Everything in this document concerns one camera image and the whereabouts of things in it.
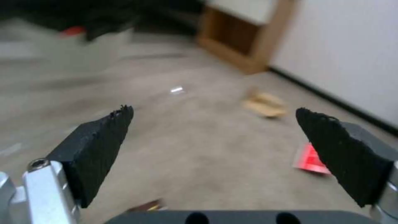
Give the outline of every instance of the beige carpet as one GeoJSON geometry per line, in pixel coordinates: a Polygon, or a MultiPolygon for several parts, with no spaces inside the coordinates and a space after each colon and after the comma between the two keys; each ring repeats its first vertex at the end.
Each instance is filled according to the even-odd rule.
{"type": "Polygon", "coordinates": [[[366,214],[333,177],[291,167],[306,137],[305,106],[359,123],[392,146],[398,140],[271,73],[244,76],[184,43],[178,57],[132,57],[98,74],[60,74],[40,63],[0,63],[0,170],[20,184],[78,124],[131,104],[120,154],[88,209],[101,223],[162,197],[170,209],[317,209],[366,214]],[[185,93],[169,91],[182,86],[185,93]],[[267,120],[241,106],[246,90],[283,99],[287,116],[267,120]]]}

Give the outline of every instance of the red card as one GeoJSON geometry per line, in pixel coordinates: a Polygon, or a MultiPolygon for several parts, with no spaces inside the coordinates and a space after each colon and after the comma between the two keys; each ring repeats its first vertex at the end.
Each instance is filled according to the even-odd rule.
{"type": "Polygon", "coordinates": [[[74,36],[74,35],[78,35],[78,34],[81,34],[81,33],[84,33],[84,32],[85,32],[84,27],[82,27],[82,26],[74,26],[74,27],[71,27],[69,29],[66,29],[66,30],[62,31],[62,35],[63,36],[74,36]]]}
{"type": "Polygon", "coordinates": [[[315,151],[311,143],[305,145],[304,150],[297,161],[296,167],[317,173],[330,174],[330,171],[321,162],[321,160],[319,160],[318,153],[315,151]]]}

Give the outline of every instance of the hole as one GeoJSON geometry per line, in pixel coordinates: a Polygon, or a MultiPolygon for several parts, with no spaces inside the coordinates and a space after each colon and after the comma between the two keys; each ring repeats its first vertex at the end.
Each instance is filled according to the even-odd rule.
{"type": "Polygon", "coordinates": [[[41,167],[46,163],[46,161],[44,159],[38,159],[36,161],[34,161],[32,163],[32,167],[36,168],[36,167],[41,167]]]}
{"type": "Polygon", "coordinates": [[[203,213],[194,212],[188,215],[185,224],[209,224],[209,219],[203,213]]]}
{"type": "Polygon", "coordinates": [[[300,220],[293,214],[288,212],[279,213],[276,216],[277,224],[300,224],[300,220]]]}

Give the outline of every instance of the black baseboard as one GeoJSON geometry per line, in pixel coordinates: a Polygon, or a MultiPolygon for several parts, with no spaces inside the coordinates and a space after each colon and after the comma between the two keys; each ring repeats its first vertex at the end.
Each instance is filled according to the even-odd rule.
{"type": "Polygon", "coordinates": [[[386,122],[384,122],[384,121],[382,121],[382,120],[380,120],[380,119],[378,119],[378,118],[376,118],[358,108],[355,108],[354,106],[351,106],[351,105],[347,104],[346,102],[343,102],[343,101],[337,99],[336,97],[333,97],[333,96],[329,95],[328,93],[309,85],[308,83],[305,83],[301,80],[296,79],[294,76],[290,75],[289,73],[287,73],[279,68],[271,66],[269,68],[269,71],[291,81],[292,83],[295,83],[295,84],[303,87],[304,89],[307,89],[308,91],[311,91],[312,93],[318,95],[319,97],[322,97],[323,99],[343,108],[344,110],[366,120],[367,122],[394,135],[395,137],[398,137],[398,129],[395,128],[394,126],[392,126],[392,125],[390,125],[390,124],[388,124],[388,123],[386,123],[386,122]]]}

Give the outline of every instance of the wooden shelf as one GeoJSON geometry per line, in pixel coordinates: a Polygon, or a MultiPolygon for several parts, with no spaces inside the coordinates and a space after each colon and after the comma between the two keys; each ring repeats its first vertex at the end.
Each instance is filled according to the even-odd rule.
{"type": "Polygon", "coordinates": [[[256,25],[206,6],[197,42],[245,74],[265,71],[292,15],[296,0],[278,0],[269,24],[256,25]]]}

